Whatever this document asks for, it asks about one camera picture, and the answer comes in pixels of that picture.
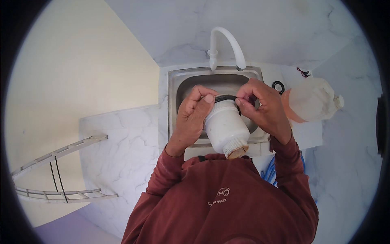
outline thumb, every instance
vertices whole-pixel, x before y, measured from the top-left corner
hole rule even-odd
[[[207,94],[196,105],[191,117],[196,123],[203,124],[204,119],[210,113],[214,106],[215,97],[211,94]]]
[[[241,114],[243,116],[255,121],[258,111],[250,102],[246,101],[244,98],[236,98],[235,102],[240,108]]]

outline plastic bottle cap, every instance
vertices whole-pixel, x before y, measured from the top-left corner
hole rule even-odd
[[[334,101],[337,109],[344,107],[344,98],[341,95],[335,96]]]

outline white pipe fitting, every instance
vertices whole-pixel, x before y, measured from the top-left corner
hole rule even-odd
[[[249,130],[241,119],[233,100],[214,104],[207,115],[204,129],[217,153],[224,153],[227,159],[243,155],[249,148]]]

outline finger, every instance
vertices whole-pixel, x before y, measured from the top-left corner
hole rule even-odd
[[[203,121],[214,106],[215,97],[212,94],[206,95],[196,105],[194,112],[190,115],[196,125],[203,125]]]
[[[253,94],[253,85],[246,83],[240,87],[240,89],[236,94],[236,97],[244,98],[245,100],[248,100],[252,94]]]
[[[237,92],[236,97],[245,98],[246,100],[248,100],[246,96],[249,97],[251,95],[255,95],[260,100],[260,103],[262,105],[266,105],[266,100],[270,94],[270,89],[272,88],[266,85],[264,82],[259,81],[255,78],[251,78],[249,79],[248,83],[241,86],[241,88]]]
[[[248,101],[243,98],[236,98],[235,100],[237,106],[240,108],[241,114],[247,117],[250,120],[256,121],[256,118],[259,116],[259,111]]]
[[[183,102],[179,106],[179,110],[177,115],[182,115],[183,117],[188,117],[190,114],[194,112],[194,109],[198,101],[193,101],[189,99],[184,99]]]
[[[216,96],[218,95],[218,92],[202,85],[196,85],[192,88],[191,93],[187,96],[187,98],[189,100],[199,101],[202,96],[207,96],[208,94]]]

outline sleeve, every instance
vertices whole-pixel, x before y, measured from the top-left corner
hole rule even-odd
[[[123,234],[122,244],[136,242],[150,212],[165,193],[181,180],[183,163],[184,154],[175,158],[169,156],[165,149],[163,150],[148,182],[146,192],[141,193],[140,199],[131,212]]]
[[[307,217],[310,231],[305,229],[305,234],[309,235],[308,239],[312,242],[318,225],[318,209],[310,194],[308,176],[304,174],[298,144],[294,136],[291,136],[286,145],[282,145],[271,136],[271,147],[276,153],[275,170],[278,188],[288,195]]]

